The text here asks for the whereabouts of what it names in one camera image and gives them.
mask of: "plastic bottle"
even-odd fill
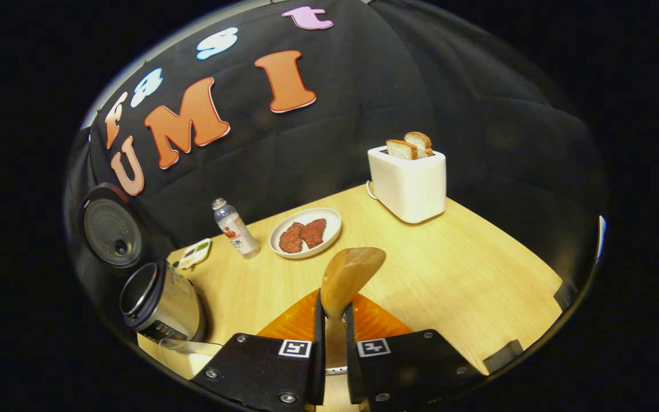
[[[222,197],[218,197],[212,201],[212,209],[215,211],[214,217],[217,226],[228,237],[231,245],[235,247],[238,253],[246,259],[259,254],[261,246],[248,232],[243,219],[240,218],[238,211],[233,206],[230,206]]]

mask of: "meat slice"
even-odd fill
[[[286,232],[281,234],[279,238],[279,247],[286,253],[297,253],[301,251],[301,228],[304,225],[298,222],[293,222],[291,226],[286,229]]]
[[[301,228],[301,239],[307,243],[309,248],[313,248],[322,243],[322,234],[327,227],[327,219],[317,219]]]

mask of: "table surface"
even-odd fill
[[[340,214],[337,241],[309,258],[278,256],[269,246],[273,229],[308,208]],[[361,185],[254,222],[248,229],[261,246],[253,259],[244,259],[227,237],[218,235],[206,260],[181,271],[209,308],[212,331],[206,342],[223,344],[238,332],[257,334],[319,287],[338,251],[362,246],[381,248],[387,258],[361,293],[414,331],[436,329],[485,375],[485,358],[515,339],[528,348],[561,314],[554,300],[559,276],[520,242],[451,199],[441,215],[407,224]],[[168,261],[182,253],[173,252]],[[139,346],[160,360],[157,345],[137,336]],[[345,375],[328,376],[319,412],[357,411],[347,393]]]

